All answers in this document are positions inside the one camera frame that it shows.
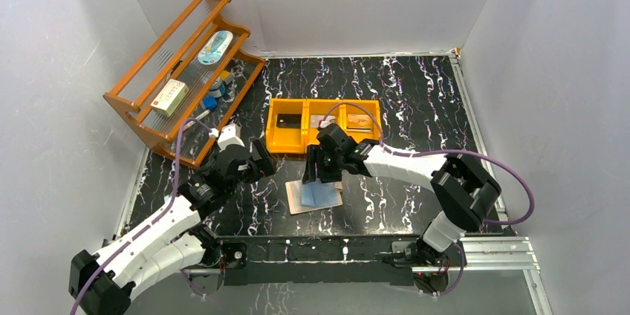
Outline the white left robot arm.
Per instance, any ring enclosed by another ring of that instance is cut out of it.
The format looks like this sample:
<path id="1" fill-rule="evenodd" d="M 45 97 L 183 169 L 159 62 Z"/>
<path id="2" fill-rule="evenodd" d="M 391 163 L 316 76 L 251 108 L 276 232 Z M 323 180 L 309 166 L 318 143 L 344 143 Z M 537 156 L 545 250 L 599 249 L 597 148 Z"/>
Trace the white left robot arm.
<path id="1" fill-rule="evenodd" d="M 168 203 L 123 237 L 71 260 L 71 313 L 124 314 L 142 292 L 186 267 L 215 267 L 221 242 L 204 220 L 241 186 L 277 171 L 264 142 L 232 143 L 182 182 Z"/>

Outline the white leather card holder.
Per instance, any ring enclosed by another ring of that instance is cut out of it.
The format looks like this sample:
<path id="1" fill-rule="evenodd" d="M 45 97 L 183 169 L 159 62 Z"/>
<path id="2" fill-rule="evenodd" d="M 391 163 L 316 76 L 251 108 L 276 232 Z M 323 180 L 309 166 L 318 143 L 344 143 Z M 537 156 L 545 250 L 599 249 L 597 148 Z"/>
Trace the white leather card holder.
<path id="1" fill-rule="evenodd" d="M 319 179 L 304 184 L 301 181 L 288 181 L 285 184 L 291 215 L 323 210 L 342 205 L 342 184 L 322 183 Z"/>

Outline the black credit card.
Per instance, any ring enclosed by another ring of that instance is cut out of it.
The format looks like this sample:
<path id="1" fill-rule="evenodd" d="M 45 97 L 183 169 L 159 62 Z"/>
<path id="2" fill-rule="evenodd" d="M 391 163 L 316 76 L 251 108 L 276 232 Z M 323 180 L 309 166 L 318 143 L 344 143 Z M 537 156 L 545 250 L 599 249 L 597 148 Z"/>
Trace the black credit card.
<path id="1" fill-rule="evenodd" d="M 301 129 L 301 114 L 278 114 L 276 118 L 276 127 L 279 129 Z"/>

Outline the gold card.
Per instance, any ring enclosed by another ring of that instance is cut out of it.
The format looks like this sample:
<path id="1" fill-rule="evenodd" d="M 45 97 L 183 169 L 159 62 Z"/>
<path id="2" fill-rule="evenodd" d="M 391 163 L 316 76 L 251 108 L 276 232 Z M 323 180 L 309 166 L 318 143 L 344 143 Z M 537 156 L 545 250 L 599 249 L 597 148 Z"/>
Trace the gold card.
<path id="1" fill-rule="evenodd" d="M 347 130 L 372 133 L 374 131 L 374 122 L 367 114 L 349 114 L 347 116 Z"/>

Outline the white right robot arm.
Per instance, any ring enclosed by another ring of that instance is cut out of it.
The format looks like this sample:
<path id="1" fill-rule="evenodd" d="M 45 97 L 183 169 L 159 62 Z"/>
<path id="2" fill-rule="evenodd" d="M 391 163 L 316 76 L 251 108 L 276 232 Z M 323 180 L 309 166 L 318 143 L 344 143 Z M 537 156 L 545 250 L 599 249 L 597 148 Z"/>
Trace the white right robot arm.
<path id="1" fill-rule="evenodd" d="M 501 187 L 466 151 L 423 156 L 375 139 L 357 142 L 337 124 L 320 129 L 307 147 L 304 184 L 342 180 L 342 173 L 392 178 L 433 192 L 441 211 L 414 244 L 393 246 L 384 262 L 395 267 L 437 264 L 467 232 L 479 230 Z"/>

